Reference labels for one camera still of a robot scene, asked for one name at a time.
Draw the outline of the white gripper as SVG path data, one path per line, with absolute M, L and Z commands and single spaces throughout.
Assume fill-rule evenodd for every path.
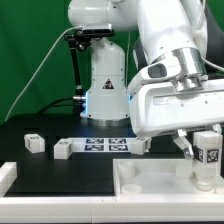
M 222 133 L 224 79 L 208 80 L 202 90 L 186 92 L 177 92 L 171 82 L 145 85 L 133 96 L 129 109 L 138 137 L 175 131 L 174 143 L 190 160 L 194 153 L 185 130 L 213 125 L 216 133 Z

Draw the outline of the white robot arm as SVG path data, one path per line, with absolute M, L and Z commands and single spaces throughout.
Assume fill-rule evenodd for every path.
M 80 48 L 91 47 L 91 87 L 82 118 L 130 120 L 139 141 L 171 134 L 193 158 L 186 133 L 224 123 L 224 34 L 206 0 L 71 0 Z

